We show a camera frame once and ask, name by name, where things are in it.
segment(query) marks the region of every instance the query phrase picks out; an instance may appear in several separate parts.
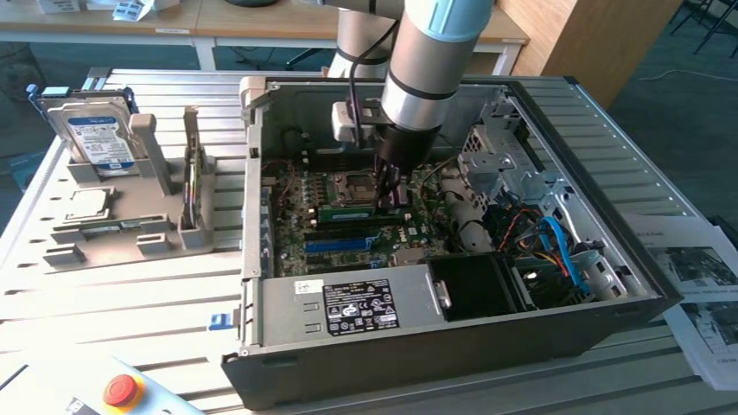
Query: green circuit board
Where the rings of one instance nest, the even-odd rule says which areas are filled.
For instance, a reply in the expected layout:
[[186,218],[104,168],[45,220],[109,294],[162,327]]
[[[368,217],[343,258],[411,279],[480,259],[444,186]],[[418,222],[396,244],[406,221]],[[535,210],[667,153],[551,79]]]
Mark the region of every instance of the green circuit board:
[[[311,173],[303,168],[287,169],[275,166],[263,173],[267,182],[274,186],[272,223],[275,236],[275,277],[291,277],[351,269],[383,268],[390,266],[390,258],[398,250],[420,248],[424,256],[447,253],[444,237],[432,226],[430,212],[436,220],[447,217],[443,202],[426,200],[428,211],[420,203],[420,181],[432,170],[420,166],[415,170],[408,190],[412,204],[408,208],[388,211],[386,217],[400,219],[396,225],[366,227],[362,231],[371,235],[371,248],[346,252],[306,252],[306,233],[315,232],[316,220],[332,220],[336,215],[358,214],[362,218],[371,212],[371,205],[364,203],[366,195],[374,188],[362,188],[352,192],[346,201],[336,192],[334,183],[354,177],[364,186],[370,173],[356,172]],[[436,178],[426,182],[427,188],[436,188]]]

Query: red wire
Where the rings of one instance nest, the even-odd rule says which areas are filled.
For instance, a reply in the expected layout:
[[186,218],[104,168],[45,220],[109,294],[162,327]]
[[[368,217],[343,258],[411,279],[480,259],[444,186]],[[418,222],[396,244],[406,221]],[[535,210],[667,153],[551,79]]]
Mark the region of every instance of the red wire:
[[264,171],[264,170],[267,169],[267,167],[271,166],[271,165],[275,164],[275,163],[287,163],[287,164],[290,164],[290,162],[288,162],[287,160],[282,160],[282,159],[279,159],[279,160],[272,160],[271,162],[268,162],[267,164],[264,164],[264,165],[262,166],[262,171]]
[[558,267],[562,269],[562,273],[565,277],[569,277],[569,270],[565,267],[565,263],[562,262],[561,258],[558,258],[558,255],[551,254],[551,256],[555,259],[555,262],[558,263]]
[[510,238],[510,234],[513,233],[513,230],[515,228],[515,223],[521,219],[522,214],[525,214],[526,212],[530,212],[534,214],[538,213],[535,210],[521,209],[521,212],[518,212],[518,214],[513,217],[513,222],[510,222],[510,227],[507,228],[507,232],[504,233],[503,241],[499,243],[499,247],[496,248],[498,251],[504,248],[504,244],[507,243],[507,239]]
[[295,183],[295,166],[292,163],[287,163],[290,165],[290,183],[287,183],[287,187],[284,188],[284,191],[279,195],[279,201],[284,198],[287,195],[287,192],[290,191],[290,188],[292,187],[292,184]]

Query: aluminum workbench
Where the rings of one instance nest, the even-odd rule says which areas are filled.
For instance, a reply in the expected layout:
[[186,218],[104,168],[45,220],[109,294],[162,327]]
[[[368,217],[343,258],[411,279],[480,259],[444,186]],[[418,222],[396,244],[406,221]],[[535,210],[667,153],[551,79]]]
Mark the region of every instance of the aluminum workbench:
[[[199,106],[200,138],[216,157],[216,251],[64,274],[35,273],[33,263],[23,262],[23,249],[36,229],[48,227],[71,180],[56,139],[0,239],[0,378],[28,354],[63,354],[65,345],[81,344],[133,365],[206,413],[250,413],[219,365],[207,360],[235,333],[206,332],[210,315],[230,311],[240,299],[247,147],[238,92],[248,74],[255,73],[115,70],[87,81],[89,87],[133,89],[140,111],[158,117],[166,156],[183,152],[183,106]],[[623,213],[699,215],[575,83],[563,78],[522,83]],[[738,393],[715,392],[702,383],[657,319],[610,336],[577,358],[263,413],[328,409],[367,414],[713,414],[738,413]]]

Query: power supply label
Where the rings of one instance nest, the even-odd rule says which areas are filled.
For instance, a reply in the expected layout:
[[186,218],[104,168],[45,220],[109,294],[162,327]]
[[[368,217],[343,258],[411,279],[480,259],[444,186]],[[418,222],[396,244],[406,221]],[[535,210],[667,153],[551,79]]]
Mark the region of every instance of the power supply label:
[[390,281],[323,285],[327,332],[355,335],[400,327]]
[[115,117],[69,118],[75,139],[89,162],[105,170],[128,169],[133,156],[125,140],[117,137],[120,125]]

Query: hard drive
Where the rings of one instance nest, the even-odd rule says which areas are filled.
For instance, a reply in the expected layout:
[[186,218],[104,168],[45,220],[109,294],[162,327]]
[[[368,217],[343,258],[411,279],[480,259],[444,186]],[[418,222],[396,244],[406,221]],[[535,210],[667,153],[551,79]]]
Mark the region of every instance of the hard drive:
[[132,90],[71,91],[49,87],[31,102],[52,125],[72,154],[72,163],[91,163],[101,177],[139,174],[147,158],[128,123],[137,112]]

